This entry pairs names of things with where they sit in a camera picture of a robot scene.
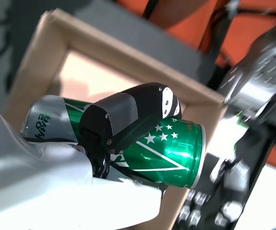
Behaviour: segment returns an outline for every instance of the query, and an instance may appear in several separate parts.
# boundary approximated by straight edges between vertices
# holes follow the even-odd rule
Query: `star pattern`
[[[159,140],[158,138],[156,138],[156,137],[159,137],[159,138],[161,138],[161,141],[163,141],[163,140],[167,140],[167,141],[169,141],[169,136],[171,135],[172,137],[173,137],[173,139],[175,139],[175,138],[178,138],[178,134],[177,133],[175,133],[175,132],[173,132],[173,134],[164,134],[163,133],[163,131],[162,131],[162,127],[164,127],[164,126],[160,126],[160,123],[155,127],[155,129],[156,129],[156,132],[157,131],[161,131],[162,132],[162,134],[161,135],[155,135],[154,134],[154,131],[153,131],[153,135],[155,135],[155,136],[152,136],[151,135],[151,133],[148,133],[147,135],[147,137],[144,137],[146,140],[147,140],[147,145],[150,143],[150,142],[152,142],[152,143],[154,143],[155,144],[155,140]],[[172,126],[171,125],[167,125],[167,126],[165,126],[168,130],[169,129],[171,129],[171,130],[173,130],[172,129]]]
[[[162,128],[162,126],[159,126],[159,124],[158,124],[158,125],[155,127],[156,132],[157,132],[158,130],[162,131],[161,128]]]
[[[167,140],[167,134],[165,135],[164,133],[162,133],[162,135],[160,135],[159,137],[161,138],[161,141],[163,140]]]
[[[174,138],[178,138],[178,137],[177,137],[178,134],[176,134],[175,132],[173,132],[173,134],[171,134],[171,135],[173,136],[173,139],[174,139]]]
[[[147,139],[147,144],[149,143],[149,142],[153,142],[153,143],[155,143],[154,142],[154,138],[155,138],[156,136],[152,136],[150,133],[148,133],[148,137],[144,137],[145,139]]]

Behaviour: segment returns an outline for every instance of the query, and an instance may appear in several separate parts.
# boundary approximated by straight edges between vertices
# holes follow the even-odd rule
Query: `cardboard box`
[[[221,95],[61,10],[46,12],[21,62],[3,116],[19,132],[29,107],[45,94],[95,102],[152,81],[175,92],[183,119],[203,124],[208,144],[225,112]],[[171,229],[187,194],[188,189],[170,186],[159,215],[130,229]]]

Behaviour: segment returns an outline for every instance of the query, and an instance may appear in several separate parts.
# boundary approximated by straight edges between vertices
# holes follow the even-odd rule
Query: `bolt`
[[[107,141],[107,145],[111,145],[112,144],[112,139],[109,139],[108,141]]]

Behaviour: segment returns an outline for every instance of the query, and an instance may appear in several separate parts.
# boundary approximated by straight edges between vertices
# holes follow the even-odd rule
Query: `green can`
[[[46,95],[30,108],[22,136],[79,141],[79,121],[88,106],[86,102]],[[166,118],[122,155],[111,155],[111,161],[156,183],[194,188],[204,155],[202,125]]]

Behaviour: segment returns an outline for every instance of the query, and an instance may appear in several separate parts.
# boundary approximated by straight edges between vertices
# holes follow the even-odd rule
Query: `soda can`
[[[66,138],[78,142],[79,121],[90,103],[45,95],[29,109],[21,128],[24,138]]]
[[[22,136],[79,141],[79,121],[89,105],[46,95],[30,108],[22,126]],[[155,183],[194,188],[204,156],[204,127],[190,121],[166,118],[125,149],[122,155],[111,155],[111,161],[118,170],[132,172]]]

